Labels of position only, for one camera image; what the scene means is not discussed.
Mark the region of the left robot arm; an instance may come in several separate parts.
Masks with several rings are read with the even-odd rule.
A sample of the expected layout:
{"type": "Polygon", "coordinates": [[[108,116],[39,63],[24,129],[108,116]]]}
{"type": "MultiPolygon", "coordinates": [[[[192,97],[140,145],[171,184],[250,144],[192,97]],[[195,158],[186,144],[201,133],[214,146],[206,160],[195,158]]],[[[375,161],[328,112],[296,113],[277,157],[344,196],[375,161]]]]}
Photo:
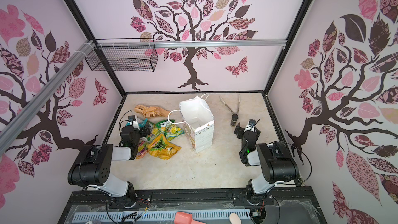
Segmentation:
{"type": "Polygon", "coordinates": [[[141,138],[151,133],[146,123],[126,125],[121,129],[119,146],[113,144],[85,145],[70,168],[68,183],[79,187],[94,188],[114,198],[136,201],[132,183],[123,181],[111,173],[113,161],[130,161],[137,157],[141,138]]]}

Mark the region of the teal snack packet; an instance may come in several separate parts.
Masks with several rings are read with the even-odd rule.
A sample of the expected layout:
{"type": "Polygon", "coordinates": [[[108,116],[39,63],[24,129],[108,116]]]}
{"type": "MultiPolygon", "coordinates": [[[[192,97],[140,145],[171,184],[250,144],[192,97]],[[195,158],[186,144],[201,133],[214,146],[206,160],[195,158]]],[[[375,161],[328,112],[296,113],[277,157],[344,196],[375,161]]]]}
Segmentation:
{"type": "Polygon", "coordinates": [[[137,123],[138,123],[138,126],[139,126],[140,129],[149,126],[147,118],[145,118],[144,120],[140,119],[140,118],[137,118],[137,123]]]}

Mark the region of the yellow snack packet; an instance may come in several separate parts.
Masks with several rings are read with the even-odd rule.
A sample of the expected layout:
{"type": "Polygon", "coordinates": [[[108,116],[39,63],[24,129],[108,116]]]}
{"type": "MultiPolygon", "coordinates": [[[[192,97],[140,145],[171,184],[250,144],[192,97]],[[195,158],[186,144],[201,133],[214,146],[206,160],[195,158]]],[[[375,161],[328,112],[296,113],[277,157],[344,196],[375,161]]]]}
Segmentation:
{"type": "Polygon", "coordinates": [[[169,160],[180,151],[181,147],[170,143],[164,134],[160,134],[147,145],[147,149],[151,156],[169,160]]]}

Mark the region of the orange red snack packet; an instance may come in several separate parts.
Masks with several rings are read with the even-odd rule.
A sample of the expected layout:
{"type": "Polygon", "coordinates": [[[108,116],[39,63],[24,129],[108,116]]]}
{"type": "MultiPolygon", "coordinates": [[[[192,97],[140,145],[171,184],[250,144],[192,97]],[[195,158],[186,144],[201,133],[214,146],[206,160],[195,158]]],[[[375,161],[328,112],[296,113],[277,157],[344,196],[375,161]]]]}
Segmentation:
{"type": "Polygon", "coordinates": [[[149,144],[148,142],[140,140],[138,144],[138,152],[135,159],[142,159],[148,153],[148,148],[147,148],[148,144],[149,144]]]}

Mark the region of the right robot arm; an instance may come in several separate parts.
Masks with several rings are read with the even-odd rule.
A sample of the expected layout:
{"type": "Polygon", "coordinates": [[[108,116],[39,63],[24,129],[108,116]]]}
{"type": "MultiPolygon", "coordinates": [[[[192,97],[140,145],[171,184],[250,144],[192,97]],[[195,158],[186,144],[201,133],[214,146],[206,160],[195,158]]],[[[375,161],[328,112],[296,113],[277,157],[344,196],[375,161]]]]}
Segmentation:
{"type": "Polygon", "coordinates": [[[284,142],[257,142],[260,130],[255,120],[251,119],[245,127],[238,123],[234,134],[241,140],[239,157],[242,164],[261,167],[261,174],[249,180],[246,186],[248,200],[253,196],[266,195],[277,185],[285,185],[299,178],[299,168],[284,142]]]}

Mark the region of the white patterned paper bag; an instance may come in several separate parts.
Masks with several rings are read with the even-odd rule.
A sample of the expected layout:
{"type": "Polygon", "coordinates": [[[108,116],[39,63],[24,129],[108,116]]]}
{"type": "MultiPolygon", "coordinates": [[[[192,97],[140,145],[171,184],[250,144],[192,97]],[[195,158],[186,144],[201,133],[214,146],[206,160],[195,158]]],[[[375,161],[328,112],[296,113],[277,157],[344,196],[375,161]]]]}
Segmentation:
{"type": "Polygon", "coordinates": [[[195,153],[199,153],[210,146],[215,129],[214,115],[206,100],[209,94],[196,96],[179,103],[179,109],[184,132],[188,137],[195,153]]]}

